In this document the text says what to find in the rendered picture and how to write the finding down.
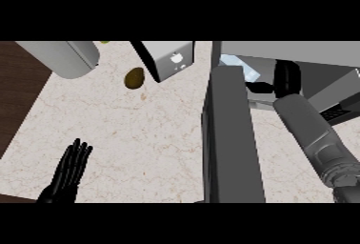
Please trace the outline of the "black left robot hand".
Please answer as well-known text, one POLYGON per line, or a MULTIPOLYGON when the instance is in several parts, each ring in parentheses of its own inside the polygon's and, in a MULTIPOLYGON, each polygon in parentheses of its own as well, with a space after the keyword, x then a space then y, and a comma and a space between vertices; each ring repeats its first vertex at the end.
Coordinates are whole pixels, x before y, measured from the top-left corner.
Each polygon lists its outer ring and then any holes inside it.
POLYGON ((38 196, 38 203, 69 204, 75 202, 76 189, 91 151, 93 147, 85 142, 79 142, 76 138, 63 152, 50 184, 38 196))

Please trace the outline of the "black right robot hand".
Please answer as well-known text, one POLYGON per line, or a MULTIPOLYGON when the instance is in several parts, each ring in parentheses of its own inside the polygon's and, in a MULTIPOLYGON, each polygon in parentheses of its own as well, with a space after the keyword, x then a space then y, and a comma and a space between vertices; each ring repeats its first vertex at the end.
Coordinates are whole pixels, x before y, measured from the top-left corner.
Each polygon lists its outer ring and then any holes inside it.
POLYGON ((273 83, 246 82, 246 88, 253 93, 273 93, 277 98, 301 91, 301 69, 295 62, 276 60, 273 83))

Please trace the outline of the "grey microwave body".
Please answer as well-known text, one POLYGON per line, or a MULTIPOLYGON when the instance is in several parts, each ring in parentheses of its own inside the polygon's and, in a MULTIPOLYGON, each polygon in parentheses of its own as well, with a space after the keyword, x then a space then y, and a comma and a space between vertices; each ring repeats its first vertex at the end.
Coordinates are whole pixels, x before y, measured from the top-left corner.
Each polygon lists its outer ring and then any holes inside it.
POLYGON ((236 55, 273 83, 276 60, 301 69, 301 94, 332 126, 360 117, 360 42, 215 41, 211 68, 223 54, 236 55))

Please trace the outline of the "pale blue milk carton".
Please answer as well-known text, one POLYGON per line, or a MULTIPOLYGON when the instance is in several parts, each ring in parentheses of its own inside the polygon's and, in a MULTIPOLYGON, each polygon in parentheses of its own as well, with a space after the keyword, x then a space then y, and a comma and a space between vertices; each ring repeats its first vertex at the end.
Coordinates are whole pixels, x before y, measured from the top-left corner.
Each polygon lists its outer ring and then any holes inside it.
POLYGON ((239 66, 243 68, 245 81, 253 83, 259 78, 259 73, 253 68, 242 61, 236 55, 223 54, 220 56, 220 63, 225 66, 239 66))

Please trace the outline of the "dark grey microwave door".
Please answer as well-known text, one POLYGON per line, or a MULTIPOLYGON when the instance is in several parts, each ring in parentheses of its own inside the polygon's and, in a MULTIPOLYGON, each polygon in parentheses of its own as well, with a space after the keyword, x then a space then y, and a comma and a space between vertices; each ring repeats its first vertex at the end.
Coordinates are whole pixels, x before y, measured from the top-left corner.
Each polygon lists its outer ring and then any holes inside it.
POLYGON ((205 203, 264 203, 255 133, 243 71, 211 70, 202 114, 202 182, 205 203))

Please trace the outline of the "silver box appliance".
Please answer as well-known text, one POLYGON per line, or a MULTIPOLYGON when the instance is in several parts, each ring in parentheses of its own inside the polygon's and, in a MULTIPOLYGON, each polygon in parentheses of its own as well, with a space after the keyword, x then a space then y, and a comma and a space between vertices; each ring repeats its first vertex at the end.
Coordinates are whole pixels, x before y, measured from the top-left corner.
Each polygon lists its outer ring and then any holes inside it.
POLYGON ((158 83, 194 62, 194 41, 133 41, 131 45, 158 83))

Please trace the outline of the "brown oval potato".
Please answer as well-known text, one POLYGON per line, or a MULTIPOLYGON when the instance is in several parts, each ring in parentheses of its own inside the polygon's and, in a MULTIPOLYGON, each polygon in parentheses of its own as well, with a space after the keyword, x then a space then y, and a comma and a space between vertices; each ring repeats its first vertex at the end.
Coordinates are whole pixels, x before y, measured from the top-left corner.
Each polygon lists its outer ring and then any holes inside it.
POLYGON ((138 89, 144 81, 143 68, 133 68, 124 78, 125 87, 131 90, 138 89))

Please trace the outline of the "silver rounded appliance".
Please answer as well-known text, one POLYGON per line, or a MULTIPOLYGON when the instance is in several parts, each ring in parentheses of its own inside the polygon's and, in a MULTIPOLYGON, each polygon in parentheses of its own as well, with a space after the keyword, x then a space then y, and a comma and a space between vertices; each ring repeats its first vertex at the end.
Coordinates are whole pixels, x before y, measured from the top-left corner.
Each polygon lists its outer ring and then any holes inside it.
POLYGON ((48 69, 66 79, 96 69, 100 52, 91 41, 16 41, 48 69))

